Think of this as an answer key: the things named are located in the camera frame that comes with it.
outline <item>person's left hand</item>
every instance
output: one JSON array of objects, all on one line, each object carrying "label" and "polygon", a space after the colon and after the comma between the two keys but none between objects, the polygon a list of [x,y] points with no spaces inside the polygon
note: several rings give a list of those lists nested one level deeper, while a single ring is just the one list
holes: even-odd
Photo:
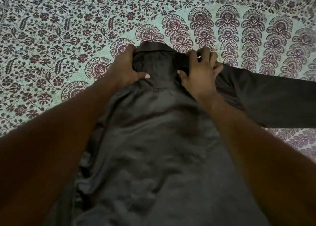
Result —
[{"label": "person's left hand", "polygon": [[133,52],[136,46],[128,45],[126,50],[117,55],[108,69],[106,75],[118,81],[119,88],[124,88],[139,79],[149,79],[150,75],[145,72],[136,72],[132,69]]}]

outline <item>finger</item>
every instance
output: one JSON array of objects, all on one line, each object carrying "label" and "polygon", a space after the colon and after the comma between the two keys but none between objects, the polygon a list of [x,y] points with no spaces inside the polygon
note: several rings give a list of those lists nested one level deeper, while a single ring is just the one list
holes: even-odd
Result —
[{"label": "finger", "polygon": [[215,66],[214,70],[214,75],[215,77],[224,69],[223,63],[218,62]]},{"label": "finger", "polygon": [[146,72],[137,72],[138,79],[149,79],[150,75]]},{"label": "finger", "polygon": [[129,45],[126,47],[124,53],[133,54],[133,52],[134,52],[136,49],[137,49],[136,46],[134,46],[133,44],[129,44]]},{"label": "finger", "polygon": [[191,68],[191,66],[195,63],[197,63],[197,53],[195,50],[191,50],[187,52],[187,56],[189,57],[189,67]]},{"label": "finger", "polygon": [[177,71],[177,73],[179,74],[179,77],[181,79],[181,84],[185,87],[187,81],[188,81],[188,76],[184,71]]},{"label": "finger", "polygon": [[217,61],[217,53],[216,52],[211,52],[211,54],[210,54],[210,65],[211,65],[211,67],[215,67],[215,62]]},{"label": "finger", "polygon": [[201,55],[201,61],[209,62],[210,60],[210,49],[208,47],[202,47],[197,51]]}]

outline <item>person's left arm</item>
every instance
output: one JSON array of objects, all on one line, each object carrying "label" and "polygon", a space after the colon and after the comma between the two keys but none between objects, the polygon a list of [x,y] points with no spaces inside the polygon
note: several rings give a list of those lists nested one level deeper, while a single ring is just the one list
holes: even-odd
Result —
[{"label": "person's left arm", "polygon": [[72,99],[0,138],[0,222],[40,225],[78,166],[97,118],[113,94],[149,75],[132,70],[135,46]]}]

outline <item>hand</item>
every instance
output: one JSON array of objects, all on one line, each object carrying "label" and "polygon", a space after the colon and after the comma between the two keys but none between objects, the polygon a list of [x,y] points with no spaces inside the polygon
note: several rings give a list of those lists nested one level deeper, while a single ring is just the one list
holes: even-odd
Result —
[{"label": "hand", "polygon": [[111,78],[117,79],[120,89],[138,81],[139,79],[149,79],[150,75],[145,72],[136,72],[132,69],[133,52],[136,46],[128,45],[126,50],[117,55],[112,63],[112,66],[107,71],[106,75],[111,75]]},{"label": "hand", "polygon": [[217,53],[203,47],[197,52],[192,50],[189,56],[189,76],[178,71],[181,84],[198,101],[204,101],[217,95],[215,78],[223,70],[223,64],[217,62]]}]

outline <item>person's right hand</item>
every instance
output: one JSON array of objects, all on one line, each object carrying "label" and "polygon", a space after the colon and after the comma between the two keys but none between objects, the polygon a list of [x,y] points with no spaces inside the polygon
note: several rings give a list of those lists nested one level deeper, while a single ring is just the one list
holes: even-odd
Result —
[{"label": "person's right hand", "polygon": [[197,52],[189,51],[187,55],[190,73],[187,76],[184,71],[178,71],[181,84],[200,103],[214,98],[217,95],[215,78],[223,70],[223,64],[217,62],[217,53],[203,47]]}]

